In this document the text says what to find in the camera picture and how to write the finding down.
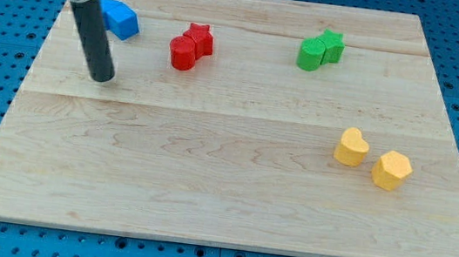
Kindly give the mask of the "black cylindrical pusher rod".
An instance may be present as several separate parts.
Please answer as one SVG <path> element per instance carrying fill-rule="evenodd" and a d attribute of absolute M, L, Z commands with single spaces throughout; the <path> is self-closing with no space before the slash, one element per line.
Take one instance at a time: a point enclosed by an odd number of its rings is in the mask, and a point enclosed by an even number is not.
<path fill-rule="evenodd" d="M 112 80 L 115 68 L 100 1 L 71 2 L 71 8 L 91 79 L 97 82 Z"/>

